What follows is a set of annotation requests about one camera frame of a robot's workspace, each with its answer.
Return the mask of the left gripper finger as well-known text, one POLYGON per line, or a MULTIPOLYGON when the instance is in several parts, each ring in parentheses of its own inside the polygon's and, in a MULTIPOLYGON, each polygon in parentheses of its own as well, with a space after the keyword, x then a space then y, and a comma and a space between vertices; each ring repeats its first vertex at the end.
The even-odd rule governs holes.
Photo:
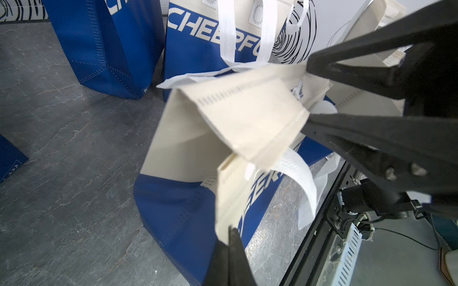
POLYGON ((228 234, 228 244, 215 245, 203 286, 257 286, 237 228, 228 234))

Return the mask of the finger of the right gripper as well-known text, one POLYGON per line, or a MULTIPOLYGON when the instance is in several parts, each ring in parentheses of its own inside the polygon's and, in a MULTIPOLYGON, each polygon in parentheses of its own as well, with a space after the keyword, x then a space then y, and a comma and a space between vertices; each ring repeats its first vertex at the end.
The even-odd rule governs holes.
POLYGON ((457 119, 312 114, 302 132, 381 189, 458 193, 457 119))
POLYGON ((458 3, 438 1, 381 29, 313 53, 307 71, 393 100, 454 100, 458 94, 458 3), (365 56, 406 47, 392 66, 365 56))

